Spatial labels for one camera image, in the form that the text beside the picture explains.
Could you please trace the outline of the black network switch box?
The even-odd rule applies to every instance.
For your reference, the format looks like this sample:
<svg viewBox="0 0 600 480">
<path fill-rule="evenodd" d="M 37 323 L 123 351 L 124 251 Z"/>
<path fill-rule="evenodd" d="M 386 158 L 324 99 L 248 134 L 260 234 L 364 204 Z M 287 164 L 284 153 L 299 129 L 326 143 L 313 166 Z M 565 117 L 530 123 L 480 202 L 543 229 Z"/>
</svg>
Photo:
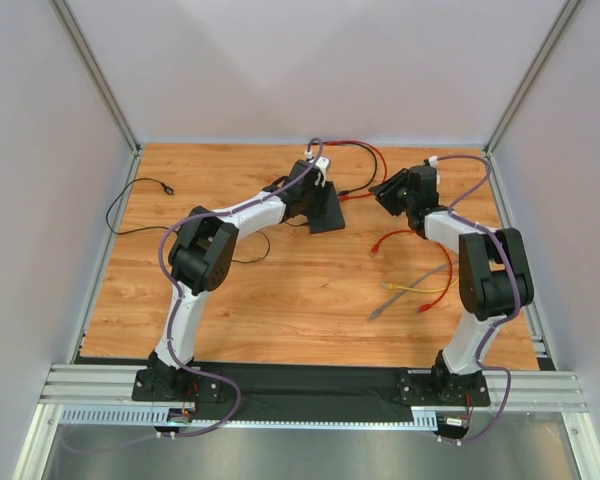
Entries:
<svg viewBox="0 0 600 480">
<path fill-rule="evenodd" d="M 306 214 L 312 235 L 343 230 L 346 227 L 338 193 L 333 182 L 328 181 L 320 190 L 317 202 Z"/>
</svg>

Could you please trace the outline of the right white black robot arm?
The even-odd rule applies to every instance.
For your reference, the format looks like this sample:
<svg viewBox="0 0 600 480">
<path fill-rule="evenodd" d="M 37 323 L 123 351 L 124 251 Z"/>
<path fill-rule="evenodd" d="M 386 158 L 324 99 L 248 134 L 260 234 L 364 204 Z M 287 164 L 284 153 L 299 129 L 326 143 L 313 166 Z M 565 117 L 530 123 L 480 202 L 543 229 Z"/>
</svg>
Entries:
<svg viewBox="0 0 600 480">
<path fill-rule="evenodd" d="M 389 214 L 404 214 L 421 238 L 458 255 L 462 314 L 432 368 L 442 386 L 468 382 L 483 370 L 488 348 L 501 327 L 531 303 L 534 285 L 521 232 L 486 227 L 442 205 L 438 177 L 437 168 L 428 163 L 404 168 L 370 193 Z"/>
</svg>

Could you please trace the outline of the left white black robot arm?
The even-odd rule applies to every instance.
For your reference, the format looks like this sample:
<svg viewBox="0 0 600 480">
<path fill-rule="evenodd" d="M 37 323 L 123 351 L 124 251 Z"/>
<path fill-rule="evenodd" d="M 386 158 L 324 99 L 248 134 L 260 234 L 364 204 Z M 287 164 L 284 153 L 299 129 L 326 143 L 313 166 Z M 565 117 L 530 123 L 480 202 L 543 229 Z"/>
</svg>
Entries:
<svg viewBox="0 0 600 480">
<path fill-rule="evenodd" d="M 159 267 L 172 286 L 163 334 L 148 368 L 186 370 L 211 293 L 228 276 L 235 248 L 244 238 L 326 205 L 332 191 L 330 160 L 320 155 L 297 161 L 290 174 L 230 207 L 199 206 L 170 226 L 158 247 Z"/>
</svg>

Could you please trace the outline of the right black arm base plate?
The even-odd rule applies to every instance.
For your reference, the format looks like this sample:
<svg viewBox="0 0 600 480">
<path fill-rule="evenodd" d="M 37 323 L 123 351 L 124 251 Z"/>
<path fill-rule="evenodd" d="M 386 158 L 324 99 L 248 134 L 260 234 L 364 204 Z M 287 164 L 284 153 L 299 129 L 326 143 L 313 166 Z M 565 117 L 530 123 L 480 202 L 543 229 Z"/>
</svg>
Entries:
<svg viewBox="0 0 600 480">
<path fill-rule="evenodd" d="M 397 384 L 399 401 L 409 406 L 486 407 L 491 404 L 481 371 L 456 375 L 400 369 Z"/>
</svg>

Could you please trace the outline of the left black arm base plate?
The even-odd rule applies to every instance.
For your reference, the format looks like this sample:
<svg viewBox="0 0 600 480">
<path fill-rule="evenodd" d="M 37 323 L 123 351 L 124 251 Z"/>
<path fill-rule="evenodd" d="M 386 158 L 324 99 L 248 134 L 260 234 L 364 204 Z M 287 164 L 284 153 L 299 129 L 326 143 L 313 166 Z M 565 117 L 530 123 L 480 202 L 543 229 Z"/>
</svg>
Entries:
<svg viewBox="0 0 600 480">
<path fill-rule="evenodd" d="M 131 398 L 138 402 L 217 403 L 221 393 L 218 380 L 181 370 L 147 368 L 137 372 Z"/>
</svg>

